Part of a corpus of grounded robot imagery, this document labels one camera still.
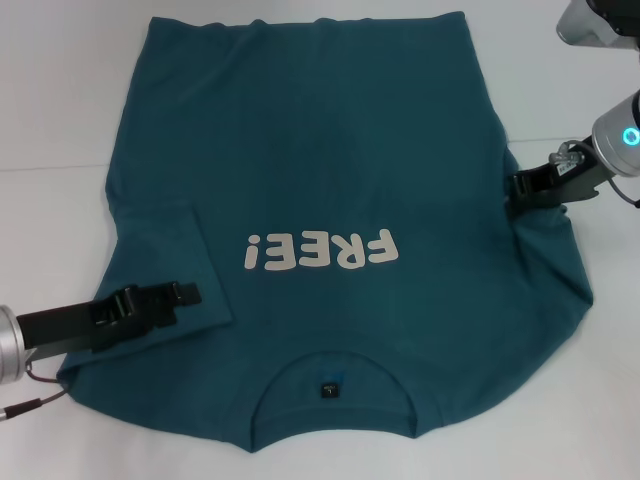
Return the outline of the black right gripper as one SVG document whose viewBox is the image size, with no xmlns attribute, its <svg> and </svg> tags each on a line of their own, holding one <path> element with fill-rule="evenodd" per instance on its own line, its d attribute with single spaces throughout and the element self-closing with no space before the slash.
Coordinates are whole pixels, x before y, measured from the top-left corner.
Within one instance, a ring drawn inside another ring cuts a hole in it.
<svg viewBox="0 0 640 480">
<path fill-rule="evenodd" d="M 552 152 L 544 169 L 520 170 L 507 179 L 508 216 L 553 207 L 545 192 L 586 193 L 600 184 L 598 164 L 583 150 Z"/>
</svg>

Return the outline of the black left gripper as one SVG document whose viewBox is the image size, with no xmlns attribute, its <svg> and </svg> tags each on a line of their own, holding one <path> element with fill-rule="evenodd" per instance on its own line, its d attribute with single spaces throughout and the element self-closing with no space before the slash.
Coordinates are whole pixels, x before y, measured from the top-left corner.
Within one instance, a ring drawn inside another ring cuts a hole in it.
<svg viewBox="0 0 640 480">
<path fill-rule="evenodd" d="M 175 324 L 172 309 L 198 305 L 202 297 L 195 283 L 170 282 L 147 287 L 130 285 L 114 293 L 126 310 L 97 310 L 85 302 L 22 314 L 17 317 L 26 349 L 107 350 L 124 341 Z"/>
</svg>

